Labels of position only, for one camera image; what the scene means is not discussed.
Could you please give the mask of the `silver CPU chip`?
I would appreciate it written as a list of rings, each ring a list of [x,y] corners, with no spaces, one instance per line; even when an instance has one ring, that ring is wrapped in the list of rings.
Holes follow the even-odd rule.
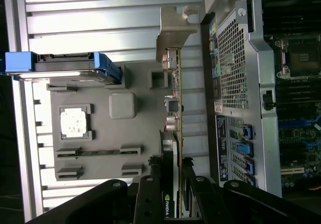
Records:
[[[63,138],[80,138],[87,133],[86,112],[82,108],[66,108],[60,114]]]

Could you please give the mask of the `open black PC case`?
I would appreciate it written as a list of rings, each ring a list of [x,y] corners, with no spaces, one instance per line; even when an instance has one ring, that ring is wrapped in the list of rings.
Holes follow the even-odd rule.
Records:
[[[263,0],[220,0],[200,22],[210,175],[277,196],[321,195],[281,189],[272,48],[264,39]]]

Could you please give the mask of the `green RAM stick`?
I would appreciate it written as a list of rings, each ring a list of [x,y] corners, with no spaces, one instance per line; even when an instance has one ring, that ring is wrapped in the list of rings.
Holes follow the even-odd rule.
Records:
[[[96,150],[96,151],[77,151],[75,156],[106,156],[106,155],[119,155],[121,152],[119,150]]]

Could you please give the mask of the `CPU socket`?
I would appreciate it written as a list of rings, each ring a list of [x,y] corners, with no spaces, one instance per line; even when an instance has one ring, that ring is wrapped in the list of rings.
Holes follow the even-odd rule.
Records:
[[[292,36],[274,43],[276,77],[282,80],[321,78],[321,35]]]

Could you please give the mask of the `grey parts rack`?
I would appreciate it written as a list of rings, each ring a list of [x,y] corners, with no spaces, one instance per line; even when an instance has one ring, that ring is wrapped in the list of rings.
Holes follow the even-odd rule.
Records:
[[[85,181],[132,178],[148,172],[148,159],[161,152],[160,131],[167,113],[164,98],[170,78],[152,62],[127,62],[124,83],[102,86],[84,80],[67,85],[67,92],[51,91],[49,106],[41,109],[48,122],[39,128],[41,180]],[[87,133],[63,138],[60,114],[66,108],[86,112]],[[77,151],[119,150],[119,155],[75,156]]]

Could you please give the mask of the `hard disk in blue carrier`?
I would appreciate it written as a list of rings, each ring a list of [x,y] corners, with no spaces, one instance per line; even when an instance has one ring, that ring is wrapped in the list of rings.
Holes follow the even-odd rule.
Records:
[[[100,52],[43,55],[34,52],[6,52],[5,74],[24,81],[81,81],[85,78],[105,85],[120,84],[122,81],[121,68]]]

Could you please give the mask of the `green motherboard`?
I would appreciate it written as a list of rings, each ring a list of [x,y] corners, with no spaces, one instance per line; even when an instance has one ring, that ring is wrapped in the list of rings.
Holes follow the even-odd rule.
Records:
[[[281,189],[321,191],[321,78],[276,77],[275,41],[321,35],[321,0],[263,0],[264,39],[272,48],[278,118]]]

